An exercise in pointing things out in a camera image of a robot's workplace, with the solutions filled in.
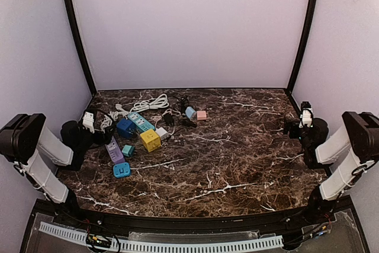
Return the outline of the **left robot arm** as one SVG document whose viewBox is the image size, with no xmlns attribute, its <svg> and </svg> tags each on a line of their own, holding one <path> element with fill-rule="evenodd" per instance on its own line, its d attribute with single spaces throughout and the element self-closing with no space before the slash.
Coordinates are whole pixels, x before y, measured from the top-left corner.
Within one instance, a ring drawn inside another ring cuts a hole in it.
<svg viewBox="0 0 379 253">
<path fill-rule="evenodd" d="M 57 178 L 44 160 L 48 158 L 56 166 L 79 171 L 87 151 L 110 143 L 116 129 L 115 120 L 109 114 L 106 115 L 108 123 L 96 129 L 98 113 L 98 109 L 87 109 L 79 121 L 66 122 L 61 137 L 47 127 L 42 113 L 17 114 L 1 128 L 1 155 L 50 202 L 77 219 L 84 219 L 85 214 L 76 194 Z"/>
</svg>

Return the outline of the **black power adapter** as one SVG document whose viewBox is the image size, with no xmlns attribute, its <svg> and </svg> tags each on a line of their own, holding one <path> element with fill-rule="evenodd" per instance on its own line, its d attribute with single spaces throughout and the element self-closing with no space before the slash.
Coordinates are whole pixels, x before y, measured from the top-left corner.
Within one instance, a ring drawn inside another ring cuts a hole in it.
<svg viewBox="0 0 379 253">
<path fill-rule="evenodd" d="M 164 119 L 164 121 L 165 121 L 165 123 L 166 123 L 167 126 L 174 127 L 175 120 L 174 120 L 174 118 L 173 118 L 173 116 L 172 116 L 171 113 L 164 114 L 163 115 L 163 119 Z"/>
</svg>

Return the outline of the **yellow cube socket adapter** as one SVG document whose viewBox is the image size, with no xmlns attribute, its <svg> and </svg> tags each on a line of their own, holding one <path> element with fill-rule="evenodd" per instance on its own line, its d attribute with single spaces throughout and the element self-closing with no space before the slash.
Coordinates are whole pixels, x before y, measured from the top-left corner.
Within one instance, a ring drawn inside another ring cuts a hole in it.
<svg viewBox="0 0 379 253">
<path fill-rule="evenodd" d="M 153 129 L 141 133 L 140 138 L 148 152 L 152 152 L 161 147 L 160 136 Z"/>
</svg>

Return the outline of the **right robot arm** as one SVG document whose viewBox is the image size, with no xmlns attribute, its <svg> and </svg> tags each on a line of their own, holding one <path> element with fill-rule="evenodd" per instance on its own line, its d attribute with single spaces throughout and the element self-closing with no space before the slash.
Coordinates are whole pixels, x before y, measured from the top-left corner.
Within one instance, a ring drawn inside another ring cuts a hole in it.
<svg viewBox="0 0 379 253">
<path fill-rule="evenodd" d="M 343 125 L 333 135 L 327 122 L 315 118 L 311 108 L 303 109 L 299 119 L 284 119 L 283 132 L 299 140 L 308 168 L 328 168 L 340 162 L 311 192 L 301 214 L 307 222 L 330 215 L 342 195 L 378 163 L 378 117 L 370 112 L 346 111 L 342 119 Z"/>
</svg>

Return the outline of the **teal power strip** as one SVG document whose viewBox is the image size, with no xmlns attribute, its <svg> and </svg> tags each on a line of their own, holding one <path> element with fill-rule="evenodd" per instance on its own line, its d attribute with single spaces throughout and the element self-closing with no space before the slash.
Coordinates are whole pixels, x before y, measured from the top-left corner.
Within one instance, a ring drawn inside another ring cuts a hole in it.
<svg viewBox="0 0 379 253">
<path fill-rule="evenodd" d="M 127 118 L 136 125 L 136 129 L 140 133 L 146 132 L 150 129 L 155 130 L 155 126 L 137 112 L 131 112 L 127 115 Z"/>
</svg>

